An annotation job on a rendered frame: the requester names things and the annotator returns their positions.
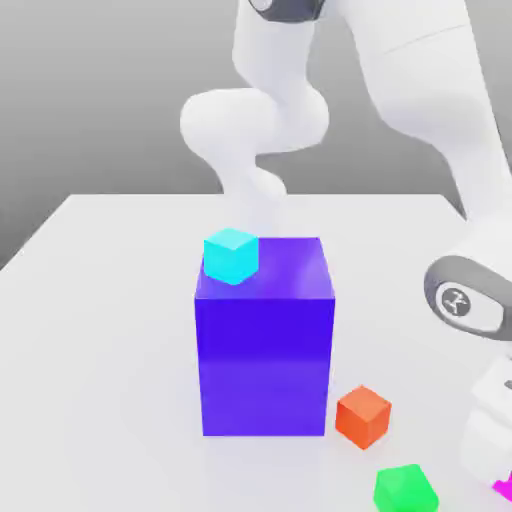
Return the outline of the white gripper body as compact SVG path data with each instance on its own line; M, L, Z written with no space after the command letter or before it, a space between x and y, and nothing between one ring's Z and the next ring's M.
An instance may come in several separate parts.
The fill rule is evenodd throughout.
M505 482L512 472L512 427L473 410L465 424L460 460L463 468L485 485Z

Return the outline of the small magenta cube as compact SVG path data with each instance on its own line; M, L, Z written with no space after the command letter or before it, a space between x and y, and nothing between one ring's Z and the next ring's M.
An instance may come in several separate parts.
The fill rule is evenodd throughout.
M492 485L492 489L512 503L512 472L504 480L497 480Z

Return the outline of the small green cube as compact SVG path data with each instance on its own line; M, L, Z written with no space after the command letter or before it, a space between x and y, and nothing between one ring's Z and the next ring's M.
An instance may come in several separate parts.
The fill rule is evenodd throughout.
M438 512L440 504L418 464L378 471L373 501L378 512Z

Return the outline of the small orange cube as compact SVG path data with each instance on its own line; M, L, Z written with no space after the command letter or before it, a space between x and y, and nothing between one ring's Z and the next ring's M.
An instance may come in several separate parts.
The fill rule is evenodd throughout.
M335 428L360 449L367 449L388 430L392 404L361 385L337 402Z

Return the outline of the small cyan cube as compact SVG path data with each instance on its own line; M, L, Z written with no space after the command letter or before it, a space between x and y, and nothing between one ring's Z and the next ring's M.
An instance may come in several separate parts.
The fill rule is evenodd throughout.
M204 240L203 269L206 276L238 285L259 269L259 238L226 228Z

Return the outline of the large blue box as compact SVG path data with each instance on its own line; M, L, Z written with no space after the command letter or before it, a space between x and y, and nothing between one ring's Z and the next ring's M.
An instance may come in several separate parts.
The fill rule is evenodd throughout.
M200 273L194 297L206 436L325 432L335 292L319 238L263 238L238 285Z

